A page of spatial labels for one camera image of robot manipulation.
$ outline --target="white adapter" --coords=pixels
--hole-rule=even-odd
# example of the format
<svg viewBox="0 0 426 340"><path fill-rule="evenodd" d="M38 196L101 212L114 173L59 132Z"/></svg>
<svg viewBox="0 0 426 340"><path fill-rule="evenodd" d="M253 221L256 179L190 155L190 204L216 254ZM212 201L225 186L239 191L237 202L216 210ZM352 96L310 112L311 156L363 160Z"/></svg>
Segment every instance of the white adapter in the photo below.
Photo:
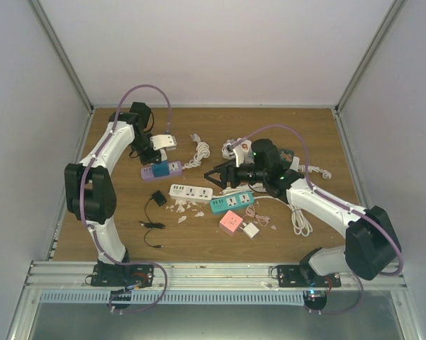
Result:
<svg viewBox="0 0 426 340"><path fill-rule="evenodd" d="M260 231L257 227L255 227L255 224L252 222L249 222L246 224L244 228L242 228L242 231L249 237L250 239L253 239L254 236Z"/></svg>
<svg viewBox="0 0 426 340"><path fill-rule="evenodd" d="M213 198L213 189L202 188L201 186L172 184L169 195L172 200L190 200L191 202L208 203Z"/></svg>

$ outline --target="pink power adapter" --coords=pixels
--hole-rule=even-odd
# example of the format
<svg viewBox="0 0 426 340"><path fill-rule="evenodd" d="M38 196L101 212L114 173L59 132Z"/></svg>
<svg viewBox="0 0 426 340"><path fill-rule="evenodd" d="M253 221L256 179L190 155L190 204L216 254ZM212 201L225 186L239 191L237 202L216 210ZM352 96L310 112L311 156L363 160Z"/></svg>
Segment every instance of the pink power adapter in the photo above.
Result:
<svg viewBox="0 0 426 340"><path fill-rule="evenodd" d="M238 227L242 223L242 218L236 215L233 211L229 210L222 217L222 220L219 222L219 228L221 228L224 232L233 236L235 232L238 230Z"/></svg>

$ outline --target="power strip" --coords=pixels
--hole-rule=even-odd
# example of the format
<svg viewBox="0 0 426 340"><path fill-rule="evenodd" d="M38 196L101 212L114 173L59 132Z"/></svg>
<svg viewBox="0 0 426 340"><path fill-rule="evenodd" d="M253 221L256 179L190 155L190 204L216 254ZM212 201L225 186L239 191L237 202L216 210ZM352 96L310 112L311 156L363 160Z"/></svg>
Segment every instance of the power strip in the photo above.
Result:
<svg viewBox="0 0 426 340"><path fill-rule="evenodd" d="M216 198L210 202L211 211L214 215L224 213L228 210L246 208L253 204L254 196L250 192L236 193L226 197Z"/></svg>
<svg viewBox="0 0 426 340"><path fill-rule="evenodd" d="M169 167L169 174L166 176L155 177L155 175L153 174L153 170L151 169L151 166L146 166L145 168L141 168L140 175L143 181L151 182L151 181L156 181L158 179L165 179L169 177L179 176L183 173L183 170L181 169L182 165L180 161L171 161L168 163L168 167Z"/></svg>
<svg viewBox="0 0 426 340"><path fill-rule="evenodd" d="M201 186L172 184L170 186L169 195L173 200L190 200L191 202L208 203L213 199L213 189L202 188Z"/></svg>

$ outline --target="wood surface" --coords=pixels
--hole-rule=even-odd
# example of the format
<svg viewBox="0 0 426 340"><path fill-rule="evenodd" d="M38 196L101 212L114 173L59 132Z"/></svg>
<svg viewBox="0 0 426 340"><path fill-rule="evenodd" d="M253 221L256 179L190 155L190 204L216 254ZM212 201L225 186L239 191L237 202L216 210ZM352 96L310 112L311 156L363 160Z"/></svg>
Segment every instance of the wood surface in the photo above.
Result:
<svg viewBox="0 0 426 340"><path fill-rule="evenodd" d="M106 129L108 117L113 109L96 110L83 155L85 156L98 142ZM156 117L154 134L165 131L167 109L153 109ZM112 173L118 205L115 221L118 233L128 248L132 259L155 261L221 261L221 262L292 262L299 261L316 247L335 247L343 244L341 236L325 223L305 213L313 226L309 237L296 236L291 224L291 211L275 200L259 200L255 205L257 213L271 218L269 226L260 227L254 238L238 232L233 237L218 228L221 215L213 215L209 205L199 205L198 211L204 217L194 217L191 209L183 213L170 212L165 206L157 207L154 202L148 206L148 215L153 222L164 223L164 230L152 230L147 236L151 244L163 244L164 248L153 249L145 245L143 235L146 229L139 220L145 220L144 205L151 193L161 190L168 205L174 201L168 196L173 183L192 186L206 186L220 195L220 189L203 178L213 166L224 162L221 154L223 143L230 138L242 137L268 124L287 124L298 131L308 144L310 161L313 165L332 173L329 181L320 174L312 174L313 182L319 187L351 203L357 203L351 176L345 160L335 122L328 109L292 108L176 108L172 119L172 134L178 147L168 152L169 161L188 162L195 153L196 143L190 134L197 133L211 148L211 156L204 159L200 167L187 169L181 176L145 183L140 178L142 165L138 159L130 159L124 152ZM274 128L255 135L252 140L268 137L280 148L292 149L301 158L304 155L300 142L288 131ZM187 219L178 223L179 217ZM95 261L96 249L90 235L81 222L67 212L62 224L54 261Z"/></svg>

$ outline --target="white panel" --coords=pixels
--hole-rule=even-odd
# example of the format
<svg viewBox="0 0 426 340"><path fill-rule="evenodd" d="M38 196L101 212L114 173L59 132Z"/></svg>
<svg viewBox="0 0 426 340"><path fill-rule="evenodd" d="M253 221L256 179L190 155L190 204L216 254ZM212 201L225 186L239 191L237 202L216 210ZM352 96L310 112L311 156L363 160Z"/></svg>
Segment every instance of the white panel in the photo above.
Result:
<svg viewBox="0 0 426 340"><path fill-rule="evenodd" d="M33 13L0 1L0 339L30 260L43 259L86 117Z"/></svg>
<svg viewBox="0 0 426 340"><path fill-rule="evenodd" d="M391 0L41 2L95 105L332 105Z"/></svg>
<svg viewBox="0 0 426 340"><path fill-rule="evenodd" d="M373 204L389 212L426 332L426 1L408 1L344 108Z"/></svg>

